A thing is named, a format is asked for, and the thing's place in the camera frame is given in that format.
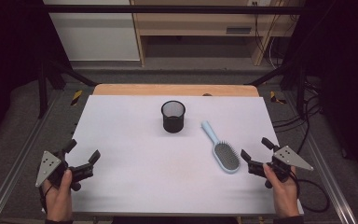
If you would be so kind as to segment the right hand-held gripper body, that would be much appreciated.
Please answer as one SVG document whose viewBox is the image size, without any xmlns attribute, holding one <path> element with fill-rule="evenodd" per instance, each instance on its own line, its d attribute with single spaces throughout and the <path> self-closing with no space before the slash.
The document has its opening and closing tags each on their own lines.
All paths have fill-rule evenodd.
<svg viewBox="0 0 358 224">
<path fill-rule="evenodd" d="M 268 149 L 272 151 L 271 162 L 268 162 L 268 166 L 283 183 L 287 181 L 289 177 L 294 177 L 291 170 L 292 167 L 308 171 L 313 170 L 313 167 L 295 153 L 289 146 L 279 147 L 277 145 L 269 145 Z M 248 157 L 248 173 L 266 177 L 263 163 L 260 161 L 253 161 L 251 157 Z"/>
</svg>

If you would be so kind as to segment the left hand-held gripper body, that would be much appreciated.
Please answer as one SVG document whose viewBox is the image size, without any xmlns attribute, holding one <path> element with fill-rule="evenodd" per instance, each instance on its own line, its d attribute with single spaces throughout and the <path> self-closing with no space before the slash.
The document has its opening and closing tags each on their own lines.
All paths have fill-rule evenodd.
<svg viewBox="0 0 358 224">
<path fill-rule="evenodd" d="M 93 163 L 88 162 L 73 167 L 65 160 L 65 154 L 61 152 L 51 153 L 44 151 L 38 167 L 35 186 L 41 188 L 43 182 L 48 180 L 53 186 L 59 187 L 66 170 L 72 172 L 71 189 L 79 191 L 81 189 L 80 182 L 93 176 Z"/>
</svg>

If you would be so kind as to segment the light blue hairbrush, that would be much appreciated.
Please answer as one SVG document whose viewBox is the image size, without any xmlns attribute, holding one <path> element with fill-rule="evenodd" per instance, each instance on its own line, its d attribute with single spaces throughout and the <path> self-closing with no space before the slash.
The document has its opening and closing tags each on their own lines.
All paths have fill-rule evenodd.
<svg viewBox="0 0 358 224">
<path fill-rule="evenodd" d="M 234 148 L 226 141 L 218 139 L 210 123 L 205 120 L 201 128 L 213 142 L 213 155 L 223 171 L 234 174 L 240 169 L 240 159 Z"/>
</svg>

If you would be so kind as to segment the black mesh pen holder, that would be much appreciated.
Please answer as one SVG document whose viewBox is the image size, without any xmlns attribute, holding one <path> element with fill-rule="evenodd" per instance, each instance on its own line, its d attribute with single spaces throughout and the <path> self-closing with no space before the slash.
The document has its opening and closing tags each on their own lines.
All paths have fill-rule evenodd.
<svg viewBox="0 0 358 224">
<path fill-rule="evenodd" d="M 179 133 L 184 128 L 186 107 L 179 101 L 171 100 L 161 107 L 163 128 L 168 133 Z"/>
</svg>

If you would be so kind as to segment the person's left hand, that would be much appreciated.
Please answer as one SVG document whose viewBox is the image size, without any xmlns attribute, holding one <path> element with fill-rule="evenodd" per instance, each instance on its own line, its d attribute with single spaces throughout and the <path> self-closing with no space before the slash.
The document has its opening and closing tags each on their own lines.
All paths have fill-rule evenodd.
<svg viewBox="0 0 358 224">
<path fill-rule="evenodd" d="M 45 180 L 43 183 L 44 197 L 47 206 L 46 219 L 55 221 L 73 220 L 71 186 L 72 172 L 66 170 L 61 185 L 56 189 Z"/>
</svg>

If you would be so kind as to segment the person's right hand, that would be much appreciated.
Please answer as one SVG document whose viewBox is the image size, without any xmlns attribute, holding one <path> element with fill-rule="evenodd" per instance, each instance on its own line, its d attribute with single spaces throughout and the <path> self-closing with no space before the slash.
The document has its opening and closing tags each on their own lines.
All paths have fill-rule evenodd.
<svg viewBox="0 0 358 224">
<path fill-rule="evenodd" d="M 297 187 L 292 179 L 281 182 L 273 170 L 266 164 L 263 165 L 267 180 L 272 185 L 274 208 L 278 218 L 297 217 Z"/>
</svg>

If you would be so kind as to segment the yellow black striped tape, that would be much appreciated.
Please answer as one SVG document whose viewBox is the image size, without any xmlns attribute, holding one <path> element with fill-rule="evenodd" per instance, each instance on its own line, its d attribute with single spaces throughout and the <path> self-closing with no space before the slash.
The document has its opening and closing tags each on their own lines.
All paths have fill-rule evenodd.
<svg viewBox="0 0 358 224">
<path fill-rule="evenodd" d="M 281 104 L 281 105 L 287 104 L 286 100 L 283 100 L 283 99 L 280 100 L 280 99 L 278 99 L 278 98 L 276 97 L 276 94 L 275 94 L 274 91 L 271 91 L 271 92 L 270 92 L 270 101 L 271 101 L 272 103 L 278 103 L 278 104 Z"/>
<path fill-rule="evenodd" d="M 71 101 L 71 105 L 76 105 L 83 91 L 76 91 Z"/>
</svg>

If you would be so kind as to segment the black metal stand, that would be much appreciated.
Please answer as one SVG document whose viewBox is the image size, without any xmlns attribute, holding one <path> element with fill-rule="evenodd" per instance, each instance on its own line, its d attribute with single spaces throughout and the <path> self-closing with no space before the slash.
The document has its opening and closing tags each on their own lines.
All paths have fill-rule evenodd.
<svg viewBox="0 0 358 224">
<path fill-rule="evenodd" d="M 282 75 L 280 87 L 283 91 L 291 91 L 296 88 L 296 112 L 303 119 L 305 118 L 305 82 L 306 74 L 302 62 L 289 61 L 284 65 L 268 72 L 266 75 L 249 82 L 250 86 L 258 87 L 268 80 Z"/>
<path fill-rule="evenodd" d="M 57 70 L 57 74 L 47 73 L 45 74 L 44 70 L 52 68 Z M 50 82 L 54 90 L 63 90 L 66 86 L 66 82 L 62 78 L 62 74 L 69 75 L 70 77 L 80 81 L 81 83 L 89 86 L 96 87 L 97 82 L 94 82 L 76 72 L 72 67 L 64 66 L 58 62 L 52 60 L 42 60 L 39 63 L 37 81 L 39 89 L 39 115 L 38 117 L 42 119 L 45 114 L 48 112 L 48 90 L 47 90 L 47 81 Z"/>
</svg>

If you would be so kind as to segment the dark curtain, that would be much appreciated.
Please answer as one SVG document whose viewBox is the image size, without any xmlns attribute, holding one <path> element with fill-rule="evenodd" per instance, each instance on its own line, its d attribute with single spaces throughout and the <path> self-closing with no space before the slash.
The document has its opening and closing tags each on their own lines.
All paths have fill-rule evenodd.
<svg viewBox="0 0 358 224">
<path fill-rule="evenodd" d="M 37 79 L 40 60 L 70 65 L 44 0 L 0 0 L 0 123 L 10 93 Z"/>
<path fill-rule="evenodd" d="M 305 0 L 290 44 L 308 76 L 322 81 L 321 100 L 337 139 L 358 162 L 358 0 Z"/>
</svg>

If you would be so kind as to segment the white cabinet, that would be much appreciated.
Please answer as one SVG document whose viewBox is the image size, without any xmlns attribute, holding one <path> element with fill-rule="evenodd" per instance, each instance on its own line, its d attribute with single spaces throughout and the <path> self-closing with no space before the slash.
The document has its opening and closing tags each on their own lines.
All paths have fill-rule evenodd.
<svg viewBox="0 0 358 224">
<path fill-rule="evenodd" d="M 139 61 L 130 13 L 50 13 L 72 62 Z"/>
</svg>

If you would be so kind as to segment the light wooden desk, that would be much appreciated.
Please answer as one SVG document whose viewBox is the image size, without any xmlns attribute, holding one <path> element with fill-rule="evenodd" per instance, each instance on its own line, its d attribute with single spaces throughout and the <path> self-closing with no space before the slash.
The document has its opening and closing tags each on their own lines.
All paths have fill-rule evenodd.
<svg viewBox="0 0 358 224">
<path fill-rule="evenodd" d="M 292 7 L 294 0 L 130 0 L 133 6 Z M 145 36 L 239 36 L 247 38 L 254 65 L 260 65 L 274 37 L 290 37 L 296 17 L 290 15 L 135 13 L 136 34 Z"/>
</svg>

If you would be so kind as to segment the aluminium rail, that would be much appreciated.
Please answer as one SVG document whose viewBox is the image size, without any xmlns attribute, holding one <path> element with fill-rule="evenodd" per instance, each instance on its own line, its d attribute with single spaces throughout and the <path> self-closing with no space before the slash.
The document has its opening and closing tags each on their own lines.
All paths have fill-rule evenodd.
<svg viewBox="0 0 358 224">
<path fill-rule="evenodd" d="M 34 143 L 46 122 L 51 108 L 55 105 L 55 103 L 56 99 L 52 99 L 48 103 L 43 116 L 35 122 L 33 129 L 24 142 L 19 155 L 11 166 L 10 171 L 8 172 L 3 184 L 0 187 L 0 214 L 2 213 L 10 194 L 12 193 L 21 176 L 25 161 L 30 151 L 34 148 Z"/>
<path fill-rule="evenodd" d="M 306 122 L 311 123 L 320 117 L 318 112 L 313 112 L 313 116 L 310 116 Z M 310 155 L 314 169 L 317 171 L 323 185 L 324 190 L 335 208 L 337 216 L 341 224 L 358 224 L 351 207 L 349 206 L 341 187 L 339 186 L 336 177 L 329 167 L 328 159 L 323 155 L 322 148 L 318 145 L 316 138 L 311 130 L 312 125 L 300 124 L 294 128 L 298 129 L 298 133 L 293 133 L 292 137 L 286 136 L 286 143 L 301 144 L 302 147 Z"/>
</svg>

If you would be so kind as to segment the black horizontal frame bar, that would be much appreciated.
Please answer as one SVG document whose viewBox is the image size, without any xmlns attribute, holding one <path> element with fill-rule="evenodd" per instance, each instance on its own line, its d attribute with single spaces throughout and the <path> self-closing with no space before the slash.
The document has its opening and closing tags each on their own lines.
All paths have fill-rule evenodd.
<svg viewBox="0 0 358 224">
<path fill-rule="evenodd" d="M 174 13 L 174 14 L 263 14 L 301 15 L 310 12 L 304 7 L 228 7 L 228 6 L 105 6 L 44 5 L 51 13 Z"/>
</svg>

